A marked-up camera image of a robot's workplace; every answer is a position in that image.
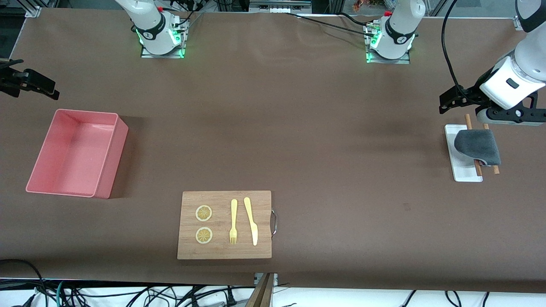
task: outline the gray towel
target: gray towel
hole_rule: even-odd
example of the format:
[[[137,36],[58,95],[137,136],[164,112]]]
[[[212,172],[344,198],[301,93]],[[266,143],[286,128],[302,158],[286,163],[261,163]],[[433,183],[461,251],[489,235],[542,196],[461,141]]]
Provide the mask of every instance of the gray towel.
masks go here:
[[[501,165],[501,156],[491,130],[461,130],[455,137],[454,145],[461,154],[481,160],[485,165]]]

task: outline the lemon slice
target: lemon slice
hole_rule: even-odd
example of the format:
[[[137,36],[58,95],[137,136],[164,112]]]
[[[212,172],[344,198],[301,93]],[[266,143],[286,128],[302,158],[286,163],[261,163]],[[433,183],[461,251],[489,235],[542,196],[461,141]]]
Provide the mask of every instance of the lemon slice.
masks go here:
[[[201,227],[195,233],[195,239],[201,244],[207,244],[212,240],[212,230],[209,227]]]
[[[208,221],[212,216],[212,209],[207,205],[202,205],[195,211],[195,217],[201,221]]]

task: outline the knife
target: knife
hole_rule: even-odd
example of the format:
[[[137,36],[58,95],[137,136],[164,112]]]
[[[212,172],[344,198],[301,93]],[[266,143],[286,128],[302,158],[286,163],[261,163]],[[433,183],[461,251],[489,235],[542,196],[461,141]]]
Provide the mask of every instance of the knife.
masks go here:
[[[246,213],[248,214],[248,220],[250,221],[250,230],[252,231],[252,244],[256,246],[256,244],[258,244],[258,225],[256,225],[252,219],[252,206],[250,204],[250,198],[245,197],[244,201]]]

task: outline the brown tabletop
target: brown tabletop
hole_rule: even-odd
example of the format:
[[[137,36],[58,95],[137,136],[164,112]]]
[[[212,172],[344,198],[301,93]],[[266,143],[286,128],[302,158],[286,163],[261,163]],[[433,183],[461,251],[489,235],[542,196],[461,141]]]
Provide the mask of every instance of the brown tabletop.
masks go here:
[[[151,60],[123,11],[44,9],[13,58],[61,97],[0,96],[0,257],[47,278],[248,284],[274,271],[291,286],[546,291],[546,128],[491,126],[501,175],[453,180],[443,126],[473,108],[438,114],[453,85],[441,22],[423,20],[406,66],[367,64],[358,34],[284,14],[205,14],[186,59]],[[523,37],[508,19],[450,21],[461,84]],[[59,108],[129,126],[112,199],[25,192]],[[182,191],[207,190],[272,191],[272,259],[176,259]]]

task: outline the cutting board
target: cutting board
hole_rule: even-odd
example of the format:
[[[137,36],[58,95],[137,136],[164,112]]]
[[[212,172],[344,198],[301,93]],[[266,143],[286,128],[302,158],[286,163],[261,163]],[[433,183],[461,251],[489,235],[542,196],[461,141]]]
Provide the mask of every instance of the cutting board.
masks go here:
[[[258,225],[258,244],[252,244],[250,222],[243,199],[252,203],[252,217]],[[237,244],[229,243],[232,227],[231,202],[237,199]],[[195,211],[202,205],[212,209],[212,216],[201,222]],[[271,191],[184,192],[180,210],[178,259],[257,259],[271,258]],[[209,227],[212,239],[201,244],[195,239],[199,228]]]

